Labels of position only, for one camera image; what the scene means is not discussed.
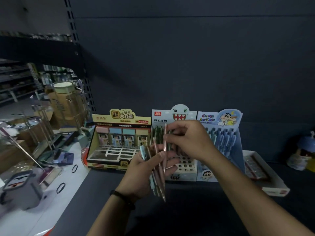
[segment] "pen display box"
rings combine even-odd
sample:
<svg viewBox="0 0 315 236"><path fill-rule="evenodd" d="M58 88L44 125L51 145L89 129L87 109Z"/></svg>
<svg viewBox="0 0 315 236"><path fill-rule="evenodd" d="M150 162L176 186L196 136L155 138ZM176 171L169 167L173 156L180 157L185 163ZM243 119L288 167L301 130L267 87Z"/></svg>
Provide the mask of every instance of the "pen display box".
<svg viewBox="0 0 315 236"><path fill-rule="evenodd" d="M238 126L242 113L237 109L224 109L218 113L198 112L197 120L205 127L215 147L245 173L241 136ZM197 181L217 182L211 170L198 161Z"/></svg>
<svg viewBox="0 0 315 236"><path fill-rule="evenodd" d="M152 137L155 135L157 127L162 127L162 133L164 132L165 124L170 124L174 121L181 120L195 120L197 116L196 111L190 111L189 108L183 104L178 104L172 107L171 110L152 110L152 128L151 128L151 143ZM179 154L180 163L177 164L177 171L166 177L169 181L196 181L197 178L197 161L190 157Z"/></svg>
<svg viewBox="0 0 315 236"><path fill-rule="evenodd" d="M127 170L138 144L150 139L151 118L138 117L130 109L112 109L110 115L93 114L95 130L89 147L87 165L96 169Z"/></svg>

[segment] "black elastic band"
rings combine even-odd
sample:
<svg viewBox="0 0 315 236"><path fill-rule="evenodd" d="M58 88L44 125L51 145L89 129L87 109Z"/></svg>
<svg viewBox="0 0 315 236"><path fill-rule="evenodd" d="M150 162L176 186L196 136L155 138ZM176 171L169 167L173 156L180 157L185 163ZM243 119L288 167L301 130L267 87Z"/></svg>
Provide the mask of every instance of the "black elastic band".
<svg viewBox="0 0 315 236"><path fill-rule="evenodd" d="M130 210L134 210L136 208L135 205L128 199L128 197L124 196L123 194L120 194L118 191L112 190L109 193L109 195L112 195L112 194L118 196L119 198L121 198L128 205Z"/></svg>

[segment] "blue lid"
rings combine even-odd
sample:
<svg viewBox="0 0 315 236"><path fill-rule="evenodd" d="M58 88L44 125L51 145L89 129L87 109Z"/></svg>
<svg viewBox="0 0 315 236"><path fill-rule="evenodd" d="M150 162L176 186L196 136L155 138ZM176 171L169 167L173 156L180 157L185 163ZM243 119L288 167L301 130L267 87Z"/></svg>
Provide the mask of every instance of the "blue lid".
<svg viewBox="0 0 315 236"><path fill-rule="evenodd" d="M304 149L308 152L315 152L315 138L314 132L311 131L311 136L303 136L297 142L297 147L300 149Z"/></svg>

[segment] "dark gray wall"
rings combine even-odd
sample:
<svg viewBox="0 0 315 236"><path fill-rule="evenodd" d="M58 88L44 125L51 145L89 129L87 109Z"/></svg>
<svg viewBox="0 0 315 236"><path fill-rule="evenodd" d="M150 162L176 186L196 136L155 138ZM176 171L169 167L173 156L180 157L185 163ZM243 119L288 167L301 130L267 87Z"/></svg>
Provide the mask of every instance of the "dark gray wall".
<svg viewBox="0 0 315 236"><path fill-rule="evenodd" d="M97 113L237 108L243 149L266 160L313 127L314 0L71 5Z"/></svg>

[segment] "cartoon teeth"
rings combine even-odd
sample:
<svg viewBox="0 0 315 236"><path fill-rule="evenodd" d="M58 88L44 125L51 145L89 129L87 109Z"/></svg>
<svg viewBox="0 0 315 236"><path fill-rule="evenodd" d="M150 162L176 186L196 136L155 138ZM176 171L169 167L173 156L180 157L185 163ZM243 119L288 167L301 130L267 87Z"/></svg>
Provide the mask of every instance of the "cartoon teeth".
<svg viewBox="0 0 315 236"><path fill-rule="evenodd" d="M173 114L173 119L175 121L178 120L185 120L186 119L187 114Z"/></svg>

